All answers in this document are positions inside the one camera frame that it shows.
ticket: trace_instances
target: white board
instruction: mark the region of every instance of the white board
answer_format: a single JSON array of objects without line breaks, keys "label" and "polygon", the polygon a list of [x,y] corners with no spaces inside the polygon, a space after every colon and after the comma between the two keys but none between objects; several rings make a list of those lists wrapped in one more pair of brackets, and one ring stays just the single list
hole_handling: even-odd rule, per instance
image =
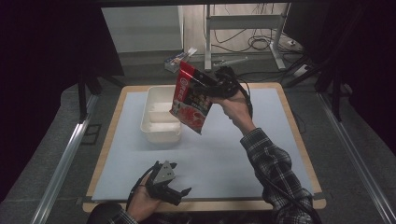
[{"label": "white board", "polygon": [[[256,126],[290,154],[293,172],[313,193],[276,89],[250,92]],[[125,201],[134,183],[155,161],[177,163],[176,179],[169,187],[177,191],[192,188],[183,200],[261,197],[262,185],[239,142],[242,134],[219,105],[210,109],[202,135],[183,125],[179,142],[158,145],[140,131],[146,97],[146,92],[128,92],[93,201]]]}]

